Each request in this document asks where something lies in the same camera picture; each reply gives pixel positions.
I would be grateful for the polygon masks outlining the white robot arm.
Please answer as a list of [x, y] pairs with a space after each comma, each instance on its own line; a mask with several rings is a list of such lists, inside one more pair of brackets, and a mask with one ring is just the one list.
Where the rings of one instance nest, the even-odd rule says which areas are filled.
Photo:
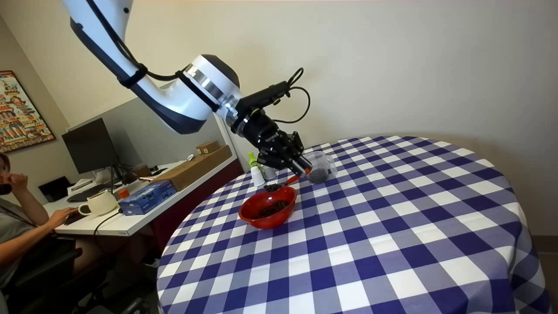
[[174, 74], [155, 74], [123, 42], [134, 0], [61, 2], [80, 42], [176, 133], [197, 133], [216, 114], [258, 150], [258, 162], [294, 175], [312, 168], [298, 133], [280, 131], [279, 121], [265, 114], [265, 107], [277, 105], [296, 89], [301, 68], [249, 96], [240, 94], [237, 74], [214, 54], [198, 54]]

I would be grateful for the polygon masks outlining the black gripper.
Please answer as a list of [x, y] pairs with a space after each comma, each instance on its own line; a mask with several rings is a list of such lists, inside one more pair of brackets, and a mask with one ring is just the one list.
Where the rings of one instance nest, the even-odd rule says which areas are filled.
[[301, 156], [303, 145], [298, 133], [284, 133], [265, 115], [263, 110], [252, 110], [247, 117], [237, 119], [232, 131], [247, 140], [258, 150], [258, 162], [265, 164], [266, 173], [279, 175], [293, 171], [308, 175], [312, 162]]

